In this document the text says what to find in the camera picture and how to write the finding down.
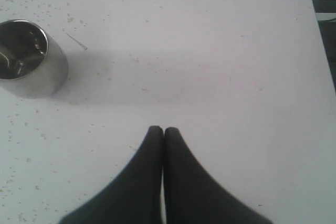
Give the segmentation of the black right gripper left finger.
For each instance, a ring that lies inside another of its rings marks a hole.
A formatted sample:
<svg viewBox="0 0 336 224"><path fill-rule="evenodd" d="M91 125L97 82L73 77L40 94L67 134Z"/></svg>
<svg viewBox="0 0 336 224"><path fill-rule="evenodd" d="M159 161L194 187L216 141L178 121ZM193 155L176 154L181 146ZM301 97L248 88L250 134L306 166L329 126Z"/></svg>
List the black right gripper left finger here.
<svg viewBox="0 0 336 224"><path fill-rule="evenodd" d="M162 223L163 130L149 127L120 174L100 193L67 214L61 223Z"/></svg>

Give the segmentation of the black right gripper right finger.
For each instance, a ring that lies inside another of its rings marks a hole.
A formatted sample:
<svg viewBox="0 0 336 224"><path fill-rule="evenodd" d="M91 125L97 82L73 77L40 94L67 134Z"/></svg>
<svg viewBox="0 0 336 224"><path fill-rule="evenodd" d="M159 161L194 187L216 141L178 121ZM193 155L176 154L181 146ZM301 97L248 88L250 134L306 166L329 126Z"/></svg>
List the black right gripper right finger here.
<svg viewBox="0 0 336 224"><path fill-rule="evenodd" d="M271 222L213 179L174 127L164 133L163 175L168 223Z"/></svg>

